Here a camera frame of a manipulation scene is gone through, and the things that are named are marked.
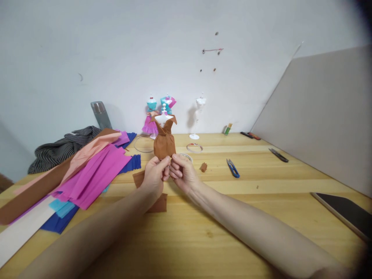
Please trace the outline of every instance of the black scissors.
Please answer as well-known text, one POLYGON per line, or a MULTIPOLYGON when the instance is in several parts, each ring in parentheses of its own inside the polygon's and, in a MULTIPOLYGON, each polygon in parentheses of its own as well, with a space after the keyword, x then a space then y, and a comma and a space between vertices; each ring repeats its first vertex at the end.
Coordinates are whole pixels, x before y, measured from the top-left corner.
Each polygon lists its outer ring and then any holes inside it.
POLYGON ((278 157, 280 160, 282 160, 284 163, 288 163, 289 160, 284 157, 283 155, 281 155, 278 151, 276 151, 275 149, 272 149, 272 148, 269 148, 269 150, 276 156, 278 157))
POLYGON ((226 159, 226 162, 227 162, 227 165, 229 166, 229 168, 231 170, 232 175, 235 178, 239 178, 240 177, 240 174, 236 170, 236 167, 234 166, 234 163, 230 159, 226 159))

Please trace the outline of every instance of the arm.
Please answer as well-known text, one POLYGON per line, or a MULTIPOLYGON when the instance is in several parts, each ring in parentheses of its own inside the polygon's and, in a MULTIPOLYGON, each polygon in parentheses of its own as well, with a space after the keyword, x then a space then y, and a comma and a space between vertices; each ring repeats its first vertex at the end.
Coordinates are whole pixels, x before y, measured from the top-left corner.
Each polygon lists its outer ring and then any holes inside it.
POLYGON ((161 162, 157 157, 151 159, 141 187, 61 236, 21 273, 20 278, 75 278, 81 274, 155 203, 163 191, 163 181, 169 177, 168 164, 169 157, 161 162))
POLYGON ((281 272, 310 278, 316 271, 339 267, 326 251, 290 226, 202 183, 190 161, 173 155, 170 176, 190 199, 281 272))

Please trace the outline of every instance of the brown paper piece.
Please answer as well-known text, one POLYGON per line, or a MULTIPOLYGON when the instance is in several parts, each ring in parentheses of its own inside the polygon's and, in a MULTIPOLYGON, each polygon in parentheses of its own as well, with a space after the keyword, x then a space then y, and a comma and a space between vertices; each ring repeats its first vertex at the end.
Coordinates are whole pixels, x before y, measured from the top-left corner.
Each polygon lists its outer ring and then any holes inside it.
POLYGON ((158 128, 159 132, 154 141, 154 154, 156 157, 159 158, 159 160, 163 160, 166 156, 172 157, 172 155, 176 153, 176 145, 174 143, 174 137, 172 135, 171 128, 173 123, 177 125, 177 120, 174 115, 169 115, 173 117, 165 122, 164 128, 162 128, 156 121, 156 116, 153 116, 150 121, 155 121, 156 127, 158 128))
MULTIPOLYGON (((145 171, 138 172, 133 174, 134 184, 139 188, 145 178, 145 171)), ((167 197, 168 194, 162 193, 160 198, 150 207, 146 213, 157 213, 157 212, 167 212, 167 197)))
POLYGON ((201 164, 200 170, 205 172, 207 170, 208 165, 206 163, 201 164))
MULTIPOLYGON (((117 133, 117 131, 106 128, 95 138, 114 133, 117 133)), ((70 161, 74 156, 75 154, 64 160, 61 164, 52 169, 45 177, 35 182, 35 184, 30 188, 26 189, 0 208, 0 225, 10 224, 27 209, 53 191, 61 183, 70 167, 70 161)))

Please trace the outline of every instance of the blue-handled scissors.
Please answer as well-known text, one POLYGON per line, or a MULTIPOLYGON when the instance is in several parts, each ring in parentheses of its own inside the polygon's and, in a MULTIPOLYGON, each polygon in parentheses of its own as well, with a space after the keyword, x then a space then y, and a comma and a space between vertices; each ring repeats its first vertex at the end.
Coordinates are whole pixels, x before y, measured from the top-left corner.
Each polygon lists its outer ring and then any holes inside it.
POLYGON ((231 170, 232 175, 235 178, 239 178, 240 177, 240 174, 236 170, 236 167, 234 166, 234 163, 230 159, 226 159, 226 162, 227 162, 227 164, 228 164, 228 166, 229 166, 229 168, 231 170))

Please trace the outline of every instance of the striped cloth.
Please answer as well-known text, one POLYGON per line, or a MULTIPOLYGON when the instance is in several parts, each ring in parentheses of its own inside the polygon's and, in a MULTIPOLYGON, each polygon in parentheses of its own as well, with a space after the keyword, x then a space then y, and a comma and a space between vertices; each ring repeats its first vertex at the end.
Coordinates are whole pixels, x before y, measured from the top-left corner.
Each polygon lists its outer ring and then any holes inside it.
POLYGON ((101 132, 95 126, 65 134, 63 139, 55 143, 46 143, 35 150, 36 160, 28 169, 28 174, 48 171, 78 152, 101 132))

